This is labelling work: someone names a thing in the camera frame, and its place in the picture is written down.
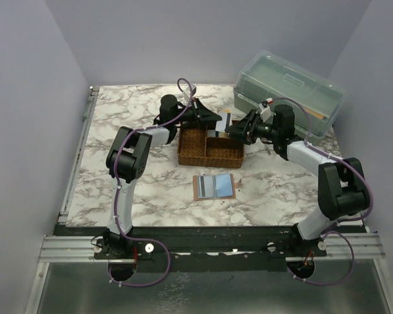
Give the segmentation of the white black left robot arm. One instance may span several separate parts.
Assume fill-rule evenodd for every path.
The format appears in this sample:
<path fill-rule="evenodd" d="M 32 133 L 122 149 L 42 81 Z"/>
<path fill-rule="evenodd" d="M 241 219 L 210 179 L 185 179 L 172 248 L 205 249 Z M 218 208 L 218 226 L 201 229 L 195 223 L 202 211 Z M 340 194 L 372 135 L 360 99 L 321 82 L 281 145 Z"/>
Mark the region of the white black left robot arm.
<path fill-rule="evenodd" d="M 199 99 L 188 105 L 167 94 L 160 100 L 159 115 L 153 125 L 136 129 L 121 127 L 109 149 L 105 164 L 114 180 L 111 217 L 103 233 L 103 243 L 117 258 L 126 258 L 132 250 L 132 203 L 138 179 L 145 170 L 149 151 L 171 143 L 177 125 L 206 126 L 222 117 L 206 108 Z"/>

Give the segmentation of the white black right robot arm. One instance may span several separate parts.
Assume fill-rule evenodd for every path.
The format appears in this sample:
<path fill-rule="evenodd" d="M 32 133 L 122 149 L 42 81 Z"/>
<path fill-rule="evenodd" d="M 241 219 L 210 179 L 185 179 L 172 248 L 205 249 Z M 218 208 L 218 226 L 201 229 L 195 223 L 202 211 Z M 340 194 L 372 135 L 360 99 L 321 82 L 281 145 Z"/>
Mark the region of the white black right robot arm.
<path fill-rule="evenodd" d="M 225 131 L 231 139 L 246 145 L 266 139 L 281 158 L 299 164 L 317 177 L 317 207 L 291 228 L 288 240 L 290 252 L 303 256 L 312 249 L 312 241 L 338 223 L 364 219 L 372 209 L 373 194 L 358 159 L 341 159 L 296 135 L 292 106 L 277 105 L 270 124 L 267 111 L 253 109 Z"/>

